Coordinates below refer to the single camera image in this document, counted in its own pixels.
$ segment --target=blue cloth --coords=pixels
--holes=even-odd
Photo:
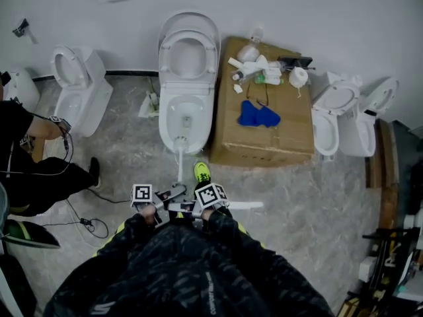
[[[280,122],[280,116],[273,110],[263,106],[257,109],[249,100],[241,104],[241,116],[238,119],[240,125],[258,127],[265,125],[267,128],[276,127]]]

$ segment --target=white wall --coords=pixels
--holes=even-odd
[[[0,70],[19,65],[51,75],[58,43],[100,50],[107,69],[157,70],[157,34],[171,11],[208,12],[223,36],[248,36],[310,55],[319,71],[362,74],[366,84],[401,84],[386,116],[423,125],[423,0],[0,0]],[[38,44],[12,34],[26,17]]]

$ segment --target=person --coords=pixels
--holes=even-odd
[[[204,163],[195,173],[210,182]],[[228,213],[204,210],[207,233],[178,218],[155,229],[148,205],[68,276],[44,316],[333,316],[300,272]]]
[[[12,214],[35,216],[71,194],[100,185],[96,158],[91,159],[87,172],[56,157],[35,163],[20,147],[25,135],[52,140],[66,135],[66,128],[64,123],[32,115],[15,101],[3,101],[0,80],[0,182],[6,189]]]

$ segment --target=black jacket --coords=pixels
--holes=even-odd
[[[333,316],[300,272],[240,228],[215,212],[209,234],[153,230],[137,214],[71,273],[44,316]]]

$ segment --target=cardboard box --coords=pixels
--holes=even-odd
[[[288,74],[284,73],[283,85],[256,85],[250,81],[243,85],[241,94],[233,90],[231,73],[236,69],[228,64],[228,59],[236,58],[238,51],[248,42],[235,37],[227,41],[210,162],[229,166],[277,167],[310,160],[315,147],[308,87],[301,88],[301,97],[298,98],[297,89],[289,84]],[[276,61],[281,55],[300,56],[268,44],[260,44],[259,50],[269,61]],[[281,117],[279,125],[270,128],[239,125],[241,102],[247,97],[258,108],[260,105],[256,100],[265,104],[268,99],[268,107]]]

